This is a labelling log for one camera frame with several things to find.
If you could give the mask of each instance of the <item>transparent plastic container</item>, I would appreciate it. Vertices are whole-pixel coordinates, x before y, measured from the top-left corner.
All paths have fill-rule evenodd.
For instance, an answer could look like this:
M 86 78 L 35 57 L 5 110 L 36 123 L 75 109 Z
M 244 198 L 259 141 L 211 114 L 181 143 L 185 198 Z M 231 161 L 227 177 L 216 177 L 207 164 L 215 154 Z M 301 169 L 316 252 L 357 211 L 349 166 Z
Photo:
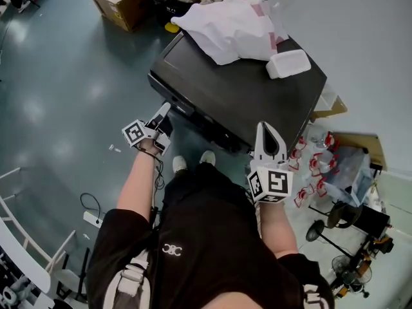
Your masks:
M 337 167 L 337 155 L 329 150 L 317 156 L 317 161 L 319 162 L 319 170 L 322 174 L 328 173 Z
M 321 153 L 335 143 L 332 133 L 316 125 L 307 125 L 303 138 L 312 147 L 314 153 Z
M 320 165 L 316 155 L 309 161 L 309 171 L 312 177 L 321 175 Z

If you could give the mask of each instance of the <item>gray floor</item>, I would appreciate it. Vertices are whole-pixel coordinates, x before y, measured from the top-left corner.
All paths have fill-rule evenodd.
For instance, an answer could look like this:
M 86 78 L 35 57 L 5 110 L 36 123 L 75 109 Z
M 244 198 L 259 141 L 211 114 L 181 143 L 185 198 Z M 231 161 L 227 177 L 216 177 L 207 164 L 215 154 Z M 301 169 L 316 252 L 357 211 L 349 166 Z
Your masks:
M 75 229 L 73 251 L 80 259 L 97 229 L 82 221 L 79 196 L 94 194 L 103 211 L 115 206 L 136 155 L 121 129 L 160 107 L 163 98 L 150 87 L 147 73 L 174 36 L 154 19 L 126 33 L 101 18 L 92 0 L 39 3 L 40 9 L 29 6 L 22 14 L 9 8 L 0 18 L 2 38 L 13 17 L 0 65 L 0 174 L 24 167 L 0 182 L 0 194 L 19 193 L 10 207 L 49 253 Z M 185 155 L 193 166 L 213 147 L 180 119 L 173 124 L 164 158 L 167 182 L 174 155 Z M 111 144 L 122 152 L 110 151 Z M 244 183 L 248 157 L 215 151 L 217 167 Z

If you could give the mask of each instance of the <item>cardboard box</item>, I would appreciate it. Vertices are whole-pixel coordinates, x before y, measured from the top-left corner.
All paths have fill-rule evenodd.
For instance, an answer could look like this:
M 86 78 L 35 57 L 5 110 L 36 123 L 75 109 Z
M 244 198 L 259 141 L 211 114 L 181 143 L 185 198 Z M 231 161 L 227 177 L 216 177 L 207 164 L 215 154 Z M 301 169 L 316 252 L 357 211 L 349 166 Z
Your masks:
M 128 32 L 136 30 L 150 10 L 150 0 L 93 0 L 104 16 Z
M 348 111 L 348 108 L 345 106 L 345 103 L 342 101 L 342 99 L 339 96 L 337 96 L 335 102 L 333 103 L 331 110 L 314 111 L 312 113 L 312 118 L 313 119 L 326 118 L 328 116 L 339 115 L 347 111 Z

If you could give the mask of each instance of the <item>power strip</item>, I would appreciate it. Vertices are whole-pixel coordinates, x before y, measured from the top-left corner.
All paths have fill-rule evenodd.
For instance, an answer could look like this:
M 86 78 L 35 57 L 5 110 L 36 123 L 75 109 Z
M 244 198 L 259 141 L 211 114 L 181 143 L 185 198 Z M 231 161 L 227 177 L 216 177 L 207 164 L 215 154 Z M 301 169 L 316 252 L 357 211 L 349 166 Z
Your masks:
M 101 219 L 98 219 L 96 216 L 94 216 L 93 214 L 90 214 L 89 212 L 84 212 L 83 220 L 86 222 L 89 222 L 90 224 L 94 225 L 95 227 L 99 229 L 103 223 Z

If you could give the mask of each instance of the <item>black t-shirt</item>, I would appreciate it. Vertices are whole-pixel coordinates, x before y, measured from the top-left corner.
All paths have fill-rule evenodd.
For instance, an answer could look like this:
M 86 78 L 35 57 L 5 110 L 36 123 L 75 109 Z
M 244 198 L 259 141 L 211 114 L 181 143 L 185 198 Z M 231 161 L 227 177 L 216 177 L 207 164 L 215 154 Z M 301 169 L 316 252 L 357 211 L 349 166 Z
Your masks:
M 89 264 L 89 308 L 102 308 L 113 276 L 154 239 L 151 308 L 200 309 L 224 292 L 244 293 L 262 308 L 334 307 L 316 262 L 301 254 L 276 259 L 244 210 L 199 196 L 169 207 L 156 238 L 135 212 L 106 214 Z

